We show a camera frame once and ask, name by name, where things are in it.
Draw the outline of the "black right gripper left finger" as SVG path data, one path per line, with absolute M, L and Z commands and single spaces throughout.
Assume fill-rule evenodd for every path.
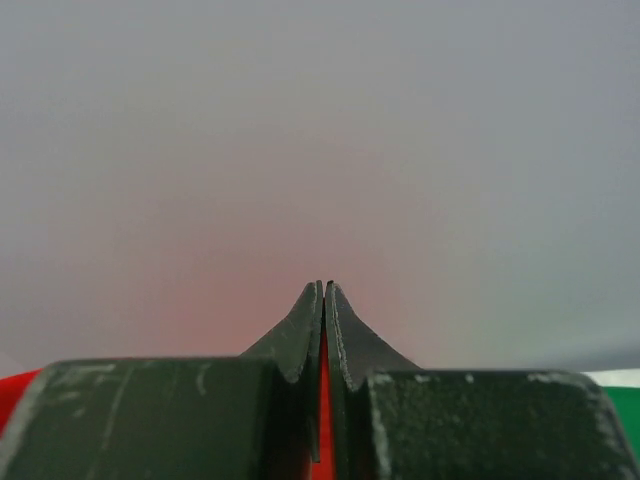
M 49 365 L 1 436 L 5 479 L 306 479 L 320 457 L 323 287 L 225 357 Z

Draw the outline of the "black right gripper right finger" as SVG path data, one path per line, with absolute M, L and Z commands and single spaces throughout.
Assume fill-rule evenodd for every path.
M 326 288 L 339 479 L 635 479 L 639 455 L 609 393 L 563 370 L 423 369 Z

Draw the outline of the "red t shirt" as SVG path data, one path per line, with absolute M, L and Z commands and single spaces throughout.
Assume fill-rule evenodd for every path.
M 1 379 L 1 435 L 4 435 L 6 425 L 25 396 L 26 390 L 41 372 L 41 369 L 37 369 Z M 315 399 L 319 401 L 315 411 L 318 414 L 316 427 L 318 429 L 320 460 L 312 464 L 310 478 L 315 480 L 334 480 L 336 479 L 336 472 L 334 435 L 331 422 L 331 387 L 329 386 L 329 367 L 325 353 L 321 356 L 321 370 L 316 375 L 316 386 L 320 388 L 315 395 Z

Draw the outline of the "white folded t shirt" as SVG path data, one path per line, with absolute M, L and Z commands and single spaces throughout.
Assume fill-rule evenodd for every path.
M 639 388 L 640 369 L 619 369 L 585 372 L 585 375 L 603 387 Z

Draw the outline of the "green folded t shirt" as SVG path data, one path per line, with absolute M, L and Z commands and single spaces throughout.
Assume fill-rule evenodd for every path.
M 638 387 L 607 386 L 604 388 L 618 413 L 631 447 L 640 452 L 640 392 Z

